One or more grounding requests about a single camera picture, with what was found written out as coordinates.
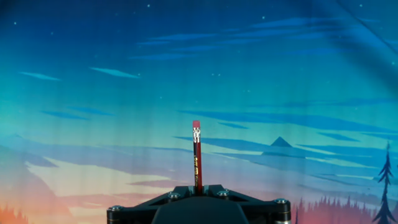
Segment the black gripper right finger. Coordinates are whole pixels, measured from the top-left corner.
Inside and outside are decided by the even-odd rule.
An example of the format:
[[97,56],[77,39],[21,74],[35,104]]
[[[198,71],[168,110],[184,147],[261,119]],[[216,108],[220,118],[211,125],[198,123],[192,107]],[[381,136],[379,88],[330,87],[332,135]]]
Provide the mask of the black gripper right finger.
[[213,197],[231,202],[235,208],[229,205],[220,207],[226,212],[228,218],[239,223],[265,223],[265,224],[291,224],[290,202],[284,198],[277,198],[271,201],[263,201],[239,192],[224,188],[222,185],[205,185],[203,196]]

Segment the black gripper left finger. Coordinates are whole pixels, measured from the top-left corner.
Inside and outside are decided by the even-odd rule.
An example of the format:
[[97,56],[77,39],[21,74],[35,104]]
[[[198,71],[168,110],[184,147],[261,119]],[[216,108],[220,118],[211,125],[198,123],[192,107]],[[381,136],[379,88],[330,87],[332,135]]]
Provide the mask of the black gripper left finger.
[[106,211],[107,224],[151,224],[163,205],[195,196],[194,186],[177,186],[172,191],[134,207],[114,205]]

